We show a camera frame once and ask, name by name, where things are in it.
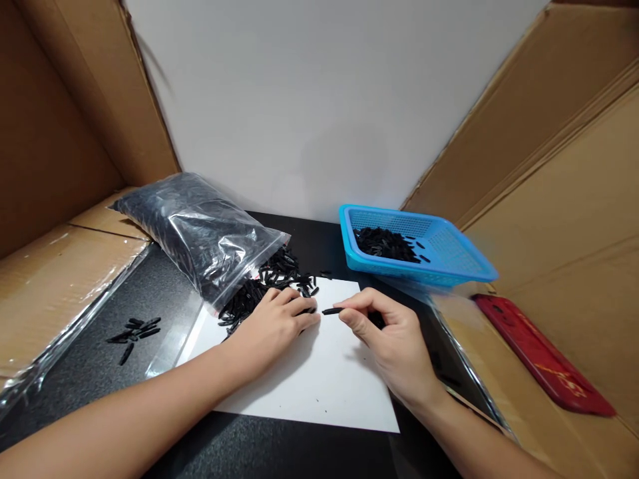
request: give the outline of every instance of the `blue basket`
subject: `blue basket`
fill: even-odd
[[[466,281],[490,282],[498,278],[496,269],[450,221],[417,213],[384,210],[368,206],[343,205],[339,209],[341,235],[348,267],[366,273],[403,277],[440,286]],[[430,263],[409,263],[371,256],[357,246],[353,228],[386,228],[393,233],[416,238],[415,253]]]

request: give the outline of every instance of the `white paper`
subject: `white paper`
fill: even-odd
[[[318,278],[318,311],[359,291],[352,281]],[[202,308],[178,365],[220,344],[226,329]],[[373,353],[337,315],[322,316],[273,368],[215,410],[334,426],[399,432]]]

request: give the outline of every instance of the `white backdrop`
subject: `white backdrop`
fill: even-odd
[[[126,3],[182,168],[337,222],[401,205],[546,2]]]

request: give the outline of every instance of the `black table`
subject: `black table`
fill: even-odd
[[[465,372],[432,310],[423,303],[347,268],[339,225],[255,213],[265,226],[292,234],[290,246],[304,271],[329,269],[336,279],[372,286],[414,309],[439,378],[492,416]],[[5,450],[70,412],[144,379],[165,335],[192,325],[201,300],[157,245],[105,303],[51,369],[41,391],[0,423]],[[162,317],[162,331],[141,341],[123,367],[121,348],[105,343],[130,317]],[[433,437],[394,402],[401,434],[211,412],[171,448],[146,477],[181,478],[430,478],[458,477]]]

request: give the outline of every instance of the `clear plastic bag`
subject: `clear plastic bag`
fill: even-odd
[[[110,208],[151,235],[216,311],[290,239],[262,226],[194,173],[143,186]]]

